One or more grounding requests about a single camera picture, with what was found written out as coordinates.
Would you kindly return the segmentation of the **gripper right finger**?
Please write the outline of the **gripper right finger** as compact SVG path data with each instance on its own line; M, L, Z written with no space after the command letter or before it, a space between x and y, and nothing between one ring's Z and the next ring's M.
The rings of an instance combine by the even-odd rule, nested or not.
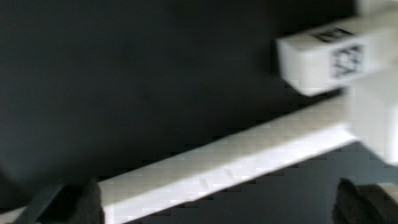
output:
M340 180L333 207L335 224L398 224L398 184L356 185Z

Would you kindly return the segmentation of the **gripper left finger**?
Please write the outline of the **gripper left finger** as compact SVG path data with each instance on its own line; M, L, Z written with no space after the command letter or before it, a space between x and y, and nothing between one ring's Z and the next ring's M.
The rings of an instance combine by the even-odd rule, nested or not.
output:
M38 193L13 224L106 224L97 180L52 184Z

